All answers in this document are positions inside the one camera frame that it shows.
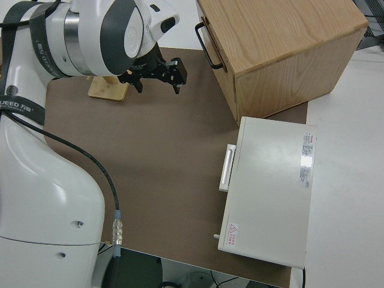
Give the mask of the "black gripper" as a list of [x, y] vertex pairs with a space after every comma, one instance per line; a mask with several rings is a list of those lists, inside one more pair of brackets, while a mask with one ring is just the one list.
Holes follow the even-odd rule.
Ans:
[[159, 47], [153, 47], [147, 54], [136, 58], [132, 66], [118, 76], [121, 83], [128, 83], [142, 93], [143, 85], [140, 79], [151, 75], [155, 70], [155, 77], [164, 83], [172, 85], [175, 94], [180, 93], [180, 88], [187, 82], [187, 71], [181, 58], [173, 58], [165, 62]]

